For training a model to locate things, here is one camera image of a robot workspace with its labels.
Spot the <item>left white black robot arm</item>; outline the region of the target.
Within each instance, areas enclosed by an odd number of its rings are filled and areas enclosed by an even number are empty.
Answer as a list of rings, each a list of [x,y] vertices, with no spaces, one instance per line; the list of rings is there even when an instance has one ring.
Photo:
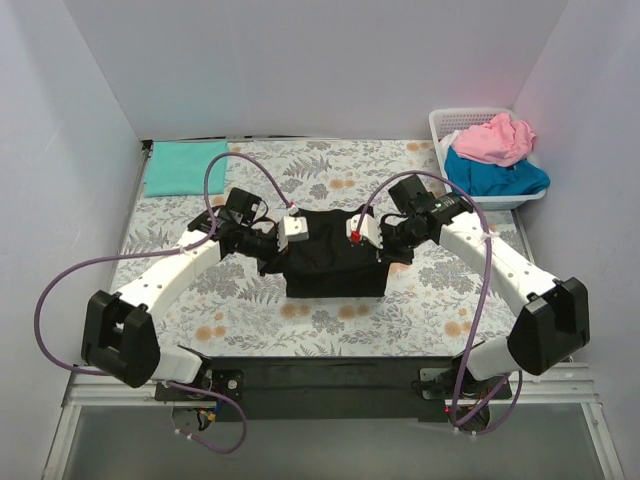
[[[296,206],[265,233],[255,228],[261,200],[233,189],[227,203],[204,211],[179,238],[174,249],[138,278],[113,293],[99,291],[88,302],[81,357],[126,385],[149,380],[174,381],[193,400],[213,386],[200,355],[179,346],[161,345],[156,321],[206,270],[239,253],[270,264],[289,245],[308,237],[306,220]]]

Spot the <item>black t shirt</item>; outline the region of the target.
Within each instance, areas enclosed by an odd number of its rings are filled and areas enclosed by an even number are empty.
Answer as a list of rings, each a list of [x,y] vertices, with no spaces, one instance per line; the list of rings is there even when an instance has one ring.
[[[286,296],[296,299],[379,298],[385,294],[390,262],[380,260],[367,241],[352,243],[347,222],[355,211],[302,209],[309,238],[288,247],[284,257],[270,267],[281,274]]]

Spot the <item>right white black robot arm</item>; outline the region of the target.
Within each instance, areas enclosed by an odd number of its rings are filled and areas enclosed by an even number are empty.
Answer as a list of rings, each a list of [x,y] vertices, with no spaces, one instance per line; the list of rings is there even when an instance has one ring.
[[[422,182],[427,175],[410,170],[383,182],[403,218],[396,225],[381,225],[383,253],[408,255],[431,241],[482,277],[473,330],[490,292],[515,317],[504,336],[481,343],[468,337],[453,361],[453,392],[471,398],[495,377],[541,375],[585,347],[590,341],[586,286],[575,277],[561,280],[520,255],[490,231],[482,209],[461,189],[440,197],[428,192]]]

